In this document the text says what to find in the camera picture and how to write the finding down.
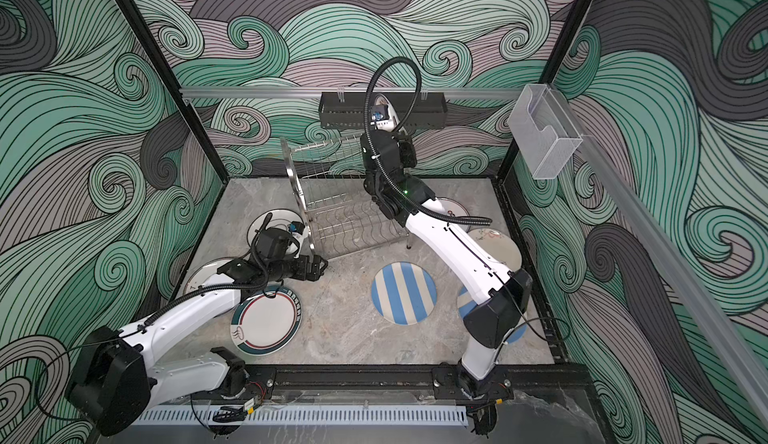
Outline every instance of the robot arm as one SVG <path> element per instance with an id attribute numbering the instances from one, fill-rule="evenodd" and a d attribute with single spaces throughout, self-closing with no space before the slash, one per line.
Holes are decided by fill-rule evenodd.
<path id="1" fill-rule="evenodd" d="M 184 295 L 154 315 L 115 332 L 96 329 L 72 370 L 64 396 L 102 435 L 128 427 L 141 412 L 192 392 L 221 390 L 235 396 L 245 385 L 242 359 L 224 347 L 191 360 L 158 365 L 160 357 L 201 325 L 233 309 L 268 281 L 318 280 L 327 261 L 320 256 L 287 255 L 290 233 L 266 229 L 264 219 L 251 260 L 233 259 L 201 289 Z"/>
<path id="2" fill-rule="evenodd" d="M 369 84 L 369 92 L 376 76 L 395 61 L 400 60 L 390 60 L 379 68 Z M 373 119 L 360 137 L 362 163 L 366 168 L 363 185 L 385 217 L 396 220 L 430 246 L 475 300 L 477 306 L 464 317 L 470 340 L 459 365 L 459 379 L 464 375 L 465 391 L 478 396 L 482 394 L 484 380 L 495 365 L 502 343 L 524 322 L 532 279 L 521 269 L 512 272 L 489 256 L 459 225 L 451 223 L 457 220 L 478 223 L 487 219 L 442 219 L 446 212 L 435 199 L 435 193 L 404 171 L 406 167 L 416 166 L 416 150 L 411 139 L 379 125 L 382 119 L 377 116 L 395 115 L 391 103 L 386 98 L 383 100 L 386 105 L 381 105 L 377 97 L 377 105 L 371 112 Z"/>

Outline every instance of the metal wire rack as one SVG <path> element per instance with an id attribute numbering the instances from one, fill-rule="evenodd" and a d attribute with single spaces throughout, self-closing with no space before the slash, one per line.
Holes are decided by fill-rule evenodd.
<path id="1" fill-rule="evenodd" d="M 339 139 L 298 147 L 281 139 L 293 194 L 310 228 L 310 250 L 326 259 L 408 237 L 362 188 L 360 135 L 345 131 Z"/>

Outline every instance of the white plate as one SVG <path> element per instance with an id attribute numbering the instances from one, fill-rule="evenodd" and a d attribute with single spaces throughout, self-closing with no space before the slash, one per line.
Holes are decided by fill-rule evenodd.
<path id="1" fill-rule="evenodd" d="M 288 230 L 288 227 L 290 226 L 290 223 L 292 222 L 303 222 L 301 219 L 301 216 L 293 210 L 288 209 L 274 209 L 270 210 L 269 212 L 264 212 L 258 218 L 248 227 L 248 232 L 246 233 L 246 240 L 248 243 L 248 246 L 250 246 L 250 243 L 252 240 L 254 240 L 254 236 L 256 235 L 256 231 L 258 229 L 261 229 L 261 224 L 264 222 L 264 218 L 268 213 L 272 212 L 272 220 L 270 220 L 269 225 L 266 227 L 269 229 L 271 227 L 277 227 L 278 229 L 282 230 Z M 308 229 L 304 228 L 304 233 L 301 235 L 292 233 L 291 235 L 296 238 L 296 240 L 299 241 L 299 245 L 301 245 L 304 242 L 304 239 L 306 239 L 306 236 L 308 234 Z M 288 254 L 294 253 L 296 251 L 296 245 L 291 244 L 288 246 Z"/>
<path id="2" fill-rule="evenodd" d="M 187 284 L 184 286 L 184 293 L 190 293 L 193 290 L 197 290 L 201 285 L 205 283 L 211 276 L 216 274 L 216 269 L 224 266 L 226 263 L 234 259 L 234 257 L 224 257 L 222 259 L 216 259 L 212 262 L 200 267 L 195 274 L 193 274 Z"/>
<path id="3" fill-rule="evenodd" d="M 470 231 L 473 238 L 491 257 L 509 267 L 511 271 L 520 270 L 523 265 L 523 257 L 518 245 L 509 237 L 496 229 L 480 227 Z"/>
<path id="4" fill-rule="evenodd" d="M 230 323 L 232 342 L 241 351 L 264 356 L 287 344 L 301 323 L 299 296 L 279 285 L 268 285 L 265 291 L 276 292 L 270 299 L 263 293 L 254 295 L 237 306 Z"/>
<path id="5" fill-rule="evenodd" d="M 466 217 L 469 215 L 467 208 L 455 200 L 447 199 L 445 197 L 438 197 L 437 200 L 442 204 L 449 216 Z M 464 232 L 469 232 L 469 226 L 461 226 L 461 228 L 464 229 Z"/>

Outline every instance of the black frame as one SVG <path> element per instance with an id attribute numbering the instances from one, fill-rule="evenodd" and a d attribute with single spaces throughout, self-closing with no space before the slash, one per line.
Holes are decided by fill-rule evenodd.
<path id="1" fill-rule="evenodd" d="M 160 46 L 152 37 L 149 26 L 147 26 L 147 22 L 141 16 L 141 12 L 139 11 L 136 2 L 134 2 L 134 0 L 114 1 L 117 3 L 118 7 L 120 7 L 120 11 L 128 21 L 131 30 L 136 34 L 136 38 L 144 49 L 144 52 L 147 53 L 149 62 L 154 67 L 155 72 L 158 73 L 160 80 L 165 85 L 170 96 L 174 99 L 174 103 L 176 103 L 179 113 L 181 113 L 184 121 L 187 122 L 190 131 L 197 137 L 197 142 L 203 147 L 203 152 L 205 152 L 208 160 L 214 166 L 216 174 L 223 183 L 226 183 L 226 181 L 229 180 L 229 174 L 224 167 L 224 162 L 222 162 L 221 157 L 219 157 L 218 152 L 216 152 L 214 144 L 208 138 L 208 134 L 205 132 L 203 123 L 200 122 L 200 117 L 197 115 L 194 107 L 191 104 L 184 102 L 184 98 L 181 96 L 181 85 L 174 72 L 170 69 L 165 57 L 163 57 L 163 53 L 160 51 Z"/>
<path id="2" fill-rule="evenodd" d="M 552 54 L 550 54 L 547 59 L 547 64 L 544 65 L 542 75 L 538 79 L 539 84 L 552 84 L 554 82 L 554 78 L 558 75 L 558 71 L 563 64 L 566 54 L 571 50 L 571 43 L 573 43 L 579 29 L 581 29 L 581 23 L 584 22 L 584 18 L 587 16 L 591 4 L 592 0 L 574 0 L 574 2 L 570 4 L 571 8 L 568 11 L 568 16 L 565 18 L 560 35 L 558 35 L 558 39 L 554 43 Z M 506 155 L 504 155 L 502 165 L 498 168 L 496 177 L 502 180 L 506 178 L 509 174 L 509 170 L 512 169 L 512 162 L 514 161 L 517 152 L 518 144 L 512 142 Z"/>
<path id="3" fill-rule="evenodd" d="M 533 278 L 534 285 L 531 288 L 531 299 L 533 300 L 534 305 L 536 305 L 536 311 L 539 316 L 547 318 L 542 319 L 539 322 L 542 324 L 544 337 L 549 341 L 549 351 L 552 353 L 552 360 L 556 364 L 569 362 L 568 350 L 563 344 L 562 333 L 557 321 L 554 320 L 555 315 L 552 312 L 552 307 L 549 305 L 549 300 L 547 299 L 546 294 L 544 294 L 542 281 L 538 277 L 536 266 L 531 258 L 531 254 L 528 252 L 528 246 L 525 244 L 518 221 L 514 218 L 512 205 L 509 202 L 507 191 L 504 189 L 501 180 L 491 179 L 491 183 L 493 185 L 493 190 L 496 193 L 498 206 L 502 209 L 502 215 L 504 216 L 504 221 L 507 224 L 507 229 L 509 229 L 511 238 L 514 243 L 518 245 L 518 248 L 520 248 L 520 254 L 523 259 L 523 269 L 531 274 L 531 277 Z"/>
<path id="4" fill-rule="evenodd" d="M 452 383 L 455 366 L 434 365 L 254 365 L 246 364 L 249 385 L 245 392 L 236 399 L 227 399 L 218 391 L 196 392 L 192 400 L 210 401 L 212 405 L 237 405 L 257 397 L 264 389 L 264 399 L 287 401 L 303 396 L 312 391 L 403 391 L 413 393 L 418 401 L 447 400 L 458 406 L 467 406 L 472 413 L 474 408 L 489 400 L 507 399 L 513 391 L 522 391 L 550 403 L 565 405 L 566 392 L 583 390 L 586 401 L 576 401 L 581 409 L 596 421 L 607 444 L 615 444 L 616 439 L 610 428 L 609 420 L 600 403 L 587 366 L 583 364 L 538 364 L 495 366 L 492 371 L 493 386 L 482 400 L 470 400 Z"/>
<path id="5" fill-rule="evenodd" d="M 218 203 L 224 191 L 226 184 L 230 179 L 224 163 L 220 159 L 213 144 L 208 138 L 204 129 L 203 123 L 200 121 L 197 112 L 194 107 L 186 103 L 180 93 L 180 84 L 170 69 L 168 62 L 164 59 L 160 48 L 152 37 L 149 27 L 146 21 L 141 16 L 140 11 L 133 0 L 115 0 L 120 7 L 121 12 L 128 21 L 131 29 L 136 34 L 140 45 L 147 53 L 150 63 L 154 69 L 158 72 L 161 81 L 167 88 L 168 92 L 177 104 L 179 112 L 187 122 L 191 132 L 197 137 L 198 142 L 203 148 L 208 159 L 211 161 L 216 174 L 222 180 L 223 186 L 220 191 L 216 204 L 214 205 L 214 211 L 218 206 Z M 581 22 L 584 20 L 588 11 L 589 5 L 592 0 L 576 0 L 570 11 L 568 17 L 564 22 L 564 27 L 561 34 L 558 36 L 557 42 L 552 51 L 552 55 L 548 59 L 546 66 L 539 79 L 540 84 L 551 84 L 558 72 L 562 61 L 569 51 L 571 42 L 576 37 L 578 30 L 581 26 Z M 502 209 L 504 221 L 507 224 L 510 234 L 513 240 L 522 251 L 523 268 L 526 269 L 534 279 L 534 287 L 532 290 L 532 299 L 537 307 L 539 314 L 543 317 L 553 317 L 552 308 L 548 303 L 547 297 L 543 292 L 543 287 L 538 273 L 536 272 L 534 262 L 528 252 L 528 247 L 525 245 L 525 241 L 522 237 L 522 232 L 518 225 L 517 220 L 514 218 L 510 199 L 507 194 L 507 190 L 504 188 L 504 180 L 507 178 L 514 178 L 510 175 L 512 169 L 512 163 L 514 158 L 519 152 L 518 144 L 512 141 L 510 144 L 503 161 L 501 162 L 498 171 L 495 174 L 482 174 L 482 175 L 435 175 L 435 176 L 420 176 L 425 179 L 490 179 L 492 181 L 494 193 L 496 195 L 498 204 Z M 275 177 L 285 178 L 285 175 L 259 175 L 259 176 L 243 176 L 242 178 L 254 178 L 254 177 Z M 197 242 L 194 246 L 194 252 L 200 245 L 200 241 L 205 235 L 205 230 L 210 224 L 210 220 L 213 217 L 214 212 L 208 216 L 204 231 L 200 234 Z M 191 264 L 191 258 L 184 267 L 182 276 L 187 273 L 187 270 Z M 179 292 L 181 282 L 178 283 L 174 295 Z M 562 339 L 562 334 L 558 329 L 557 324 L 553 320 L 543 319 L 540 321 L 544 334 L 548 340 Z M 514 390 L 521 390 L 532 394 L 534 396 L 542 394 L 542 390 L 565 390 L 565 389 L 583 389 L 588 395 L 590 408 L 594 411 L 594 418 L 600 427 L 605 441 L 609 444 L 615 442 L 614 434 L 610 428 L 609 420 L 606 417 L 604 409 L 600 404 L 598 393 L 594 388 L 594 384 L 588 372 L 586 366 L 581 364 L 568 363 L 568 353 L 562 344 L 550 344 L 550 351 L 552 353 L 555 364 L 550 365 L 523 365 L 523 366 L 496 366 L 494 368 L 494 375 L 501 381 L 508 379 Z M 418 392 L 426 392 L 431 396 L 435 396 L 439 399 L 455 400 L 457 404 L 469 405 L 470 409 L 473 404 L 467 399 L 463 399 L 458 394 L 459 389 L 455 386 L 434 386 L 434 382 L 440 377 L 441 373 L 455 372 L 455 366 L 432 366 L 432 365 L 390 365 L 390 366 L 258 366 L 248 365 L 246 369 L 251 374 L 252 379 L 261 380 L 266 384 L 268 380 L 273 381 L 273 385 L 268 389 L 268 394 L 271 396 L 277 391 L 297 391 L 297 390 L 411 390 Z M 241 396 L 243 401 L 247 399 L 247 396 Z M 489 394 L 490 398 L 504 397 L 504 391 L 500 387 L 499 390 Z M 221 396 L 217 396 L 215 392 L 198 392 L 194 394 L 195 399 L 207 399 L 214 400 L 219 399 L 222 404 L 231 404 L 233 400 L 223 400 Z M 95 442 L 94 438 L 98 436 L 98 433 L 94 430 L 89 437 L 90 442 Z"/>

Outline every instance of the wave patterned wall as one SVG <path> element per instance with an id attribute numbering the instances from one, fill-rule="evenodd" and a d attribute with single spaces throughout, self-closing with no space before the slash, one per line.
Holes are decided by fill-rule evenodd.
<path id="1" fill-rule="evenodd" d="M 768 0 L 594 0 L 556 86 L 768 363 Z M 576 155 L 515 211 L 619 442 L 768 432 Z"/>
<path id="2" fill-rule="evenodd" d="M 367 84 L 381 63 L 408 56 L 425 86 L 502 88 L 538 80 L 572 1 L 136 0 L 182 86 Z M 380 82 L 415 84 L 404 66 Z M 318 104 L 197 102 L 235 176 L 284 175 L 281 137 L 296 145 L 338 137 L 320 128 Z M 452 128 L 416 133 L 416 171 L 495 173 L 512 140 L 504 119 L 511 105 L 499 104 L 451 103 Z M 348 170 L 341 164 L 334 168 Z"/>
<path id="3" fill-rule="evenodd" d="M 221 181 L 112 0 L 0 0 L 0 439 L 85 442 L 44 420 L 42 366 L 168 299 Z M 73 356 L 41 386 L 62 399 Z"/>

